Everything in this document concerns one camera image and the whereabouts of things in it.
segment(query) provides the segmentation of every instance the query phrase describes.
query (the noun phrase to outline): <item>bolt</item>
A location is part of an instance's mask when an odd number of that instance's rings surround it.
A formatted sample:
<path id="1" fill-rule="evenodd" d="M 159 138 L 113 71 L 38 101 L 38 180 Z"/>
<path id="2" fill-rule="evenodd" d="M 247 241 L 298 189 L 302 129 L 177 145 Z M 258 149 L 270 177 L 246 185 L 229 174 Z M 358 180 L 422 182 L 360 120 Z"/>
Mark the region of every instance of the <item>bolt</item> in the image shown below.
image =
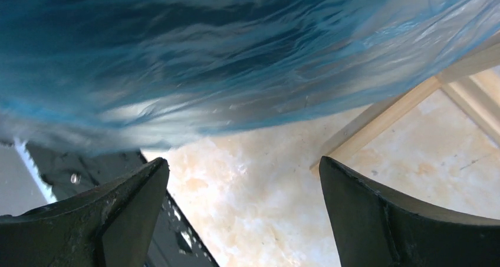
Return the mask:
<path id="1" fill-rule="evenodd" d="M 80 183 L 80 180 L 81 180 L 81 176 L 77 173 L 74 173 L 71 175 L 71 183 L 74 183 L 74 184 L 79 184 Z"/>

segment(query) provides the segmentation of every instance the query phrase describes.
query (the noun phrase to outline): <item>black plastic part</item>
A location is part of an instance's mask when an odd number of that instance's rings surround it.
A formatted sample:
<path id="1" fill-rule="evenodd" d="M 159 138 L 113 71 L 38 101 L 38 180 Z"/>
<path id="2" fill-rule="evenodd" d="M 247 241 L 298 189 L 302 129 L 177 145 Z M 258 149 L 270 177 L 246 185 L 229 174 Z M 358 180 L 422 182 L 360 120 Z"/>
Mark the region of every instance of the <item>black plastic part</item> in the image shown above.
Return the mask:
<path id="1" fill-rule="evenodd" d="M 166 161 L 157 159 L 77 196 L 21 216 L 1 216 L 0 266 L 141 267 L 152 228 L 144 229 L 141 221 L 133 221 L 129 215 L 142 213 L 144 222 L 154 223 L 168 175 Z M 136 197 L 150 202 L 137 203 Z M 103 233 L 123 226 L 136 231 L 135 242 L 101 240 Z M 103 250 L 121 254 L 128 261 L 120 265 L 107 262 Z"/>
<path id="2" fill-rule="evenodd" d="M 37 165 L 42 179 L 52 185 L 52 192 L 58 200 L 85 192 L 98 184 L 110 182 L 146 163 L 140 152 L 88 157 L 77 153 L 57 152 L 29 143 L 27 150 Z M 78 184 L 71 182 L 72 174 L 81 176 Z M 153 239 L 144 265 L 219 266 L 168 191 L 165 191 L 162 209 L 154 226 Z"/>
<path id="3" fill-rule="evenodd" d="M 159 161 L 165 164 L 161 173 L 154 174 L 137 190 L 127 206 L 113 215 L 110 225 L 104 227 L 100 236 L 103 267 L 144 265 L 169 177 L 166 161 Z"/>
<path id="4" fill-rule="evenodd" d="M 431 205 L 328 157 L 320 178 L 343 267 L 500 266 L 500 220 Z"/>

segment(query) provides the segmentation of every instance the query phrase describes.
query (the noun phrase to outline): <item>marble floor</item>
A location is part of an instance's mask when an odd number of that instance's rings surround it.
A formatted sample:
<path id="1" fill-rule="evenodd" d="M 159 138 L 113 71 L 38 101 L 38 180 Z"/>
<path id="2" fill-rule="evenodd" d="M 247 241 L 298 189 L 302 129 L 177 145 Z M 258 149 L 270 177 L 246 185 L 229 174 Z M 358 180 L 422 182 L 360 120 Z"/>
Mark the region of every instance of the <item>marble floor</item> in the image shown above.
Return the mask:
<path id="1" fill-rule="evenodd" d="M 310 166 L 362 108 L 167 152 L 169 191 L 222 267 L 340 266 Z M 500 150 L 437 91 L 346 162 L 379 182 L 500 219 Z"/>

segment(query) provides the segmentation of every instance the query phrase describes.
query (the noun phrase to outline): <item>wooden slat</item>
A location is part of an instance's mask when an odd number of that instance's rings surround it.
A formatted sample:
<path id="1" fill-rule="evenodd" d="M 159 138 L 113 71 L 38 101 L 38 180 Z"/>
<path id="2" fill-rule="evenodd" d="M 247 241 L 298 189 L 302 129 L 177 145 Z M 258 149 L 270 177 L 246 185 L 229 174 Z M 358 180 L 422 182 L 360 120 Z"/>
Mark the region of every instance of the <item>wooden slat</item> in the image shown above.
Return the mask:
<path id="1" fill-rule="evenodd" d="M 482 71 L 472 75 L 471 79 L 486 95 L 500 105 L 500 77 L 494 70 Z"/>
<path id="2" fill-rule="evenodd" d="M 320 152 L 325 155 L 330 155 L 336 148 L 341 146 L 348 139 L 352 138 L 360 129 L 365 127 L 368 123 L 371 123 L 373 119 L 378 117 L 381 113 L 386 111 L 390 106 L 392 106 L 401 96 L 396 98 L 390 98 L 378 103 L 375 103 L 364 110 L 359 116 L 348 123 L 345 127 L 335 133 L 330 139 L 328 139 L 322 146 Z M 318 172 L 318 166 L 320 165 L 320 160 L 318 159 L 310 167 L 312 172 Z"/>
<path id="3" fill-rule="evenodd" d="M 442 71 L 441 81 L 451 82 L 500 65 L 500 33 L 486 40 L 460 60 Z"/>
<path id="4" fill-rule="evenodd" d="M 438 90 L 440 86 L 441 83 L 436 77 L 431 77 L 417 85 L 414 89 L 400 96 L 397 101 L 394 101 L 385 111 L 373 118 L 369 123 L 364 124 L 357 130 L 349 129 L 349 131 L 355 132 L 355 134 L 341 143 L 328 156 L 340 162 L 347 161 L 352 155 L 389 128 L 399 118 L 403 117 L 408 111 L 434 93 L 434 91 Z M 315 166 L 311 169 L 313 174 L 318 174 L 317 168 L 318 167 Z"/>
<path id="5" fill-rule="evenodd" d="M 491 96 L 485 90 L 488 79 L 480 75 L 444 84 L 442 90 L 460 107 L 496 144 L 500 146 L 499 97 Z"/>

